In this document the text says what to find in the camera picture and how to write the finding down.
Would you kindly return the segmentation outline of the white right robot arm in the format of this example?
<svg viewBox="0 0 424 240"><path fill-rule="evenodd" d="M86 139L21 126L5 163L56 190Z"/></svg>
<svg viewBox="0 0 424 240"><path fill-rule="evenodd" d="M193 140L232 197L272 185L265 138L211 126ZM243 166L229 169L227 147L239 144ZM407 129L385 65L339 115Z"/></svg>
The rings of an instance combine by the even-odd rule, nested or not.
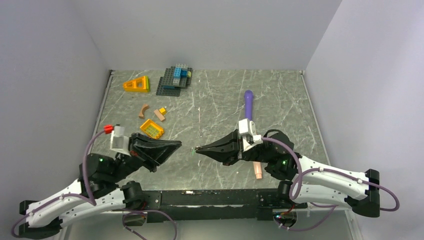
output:
<svg viewBox="0 0 424 240"><path fill-rule="evenodd" d="M268 132L250 146L238 130L195 152L224 166L238 161L265 163L264 170L279 180L276 203L282 208L302 204L336 205L369 218L380 216L380 173L354 172L312 160L293 150L294 143L279 130Z"/></svg>

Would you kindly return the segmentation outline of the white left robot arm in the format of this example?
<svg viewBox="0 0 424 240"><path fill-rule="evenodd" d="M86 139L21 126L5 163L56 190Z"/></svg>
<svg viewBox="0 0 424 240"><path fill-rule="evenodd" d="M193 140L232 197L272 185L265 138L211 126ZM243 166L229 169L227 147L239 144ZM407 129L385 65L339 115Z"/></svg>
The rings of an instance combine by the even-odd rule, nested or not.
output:
<svg viewBox="0 0 424 240"><path fill-rule="evenodd" d="M144 191L139 182L124 180L140 168L156 172L177 149L179 140L153 139L140 133L126 136L111 130L110 149L114 157L86 152L79 177L69 186L43 200L24 200L21 219L11 228L15 238L42 240L85 218L105 212L121 212L122 220L160 213L161 194Z"/></svg>

